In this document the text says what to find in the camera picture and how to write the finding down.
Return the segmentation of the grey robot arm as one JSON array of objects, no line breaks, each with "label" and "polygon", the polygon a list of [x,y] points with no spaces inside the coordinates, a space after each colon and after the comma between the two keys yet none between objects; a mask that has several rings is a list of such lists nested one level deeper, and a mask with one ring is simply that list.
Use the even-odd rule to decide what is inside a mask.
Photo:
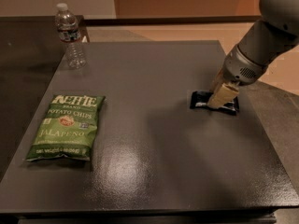
[{"label": "grey robot arm", "polygon": [[261,18],[224,59],[207,106],[218,109],[255,83],[279,55],[299,44],[299,0],[260,0]]}]

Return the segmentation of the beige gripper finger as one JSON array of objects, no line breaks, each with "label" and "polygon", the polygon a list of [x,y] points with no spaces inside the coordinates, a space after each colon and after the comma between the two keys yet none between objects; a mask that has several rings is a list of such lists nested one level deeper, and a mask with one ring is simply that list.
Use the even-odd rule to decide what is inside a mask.
[{"label": "beige gripper finger", "polygon": [[208,99],[207,106],[218,109],[234,100],[239,94],[239,88],[232,83],[219,83]]},{"label": "beige gripper finger", "polygon": [[223,77],[223,70],[220,69],[217,73],[217,75],[214,77],[210,89],[210,92],[218,92],[222,85],[225,83],[225,79]]}]

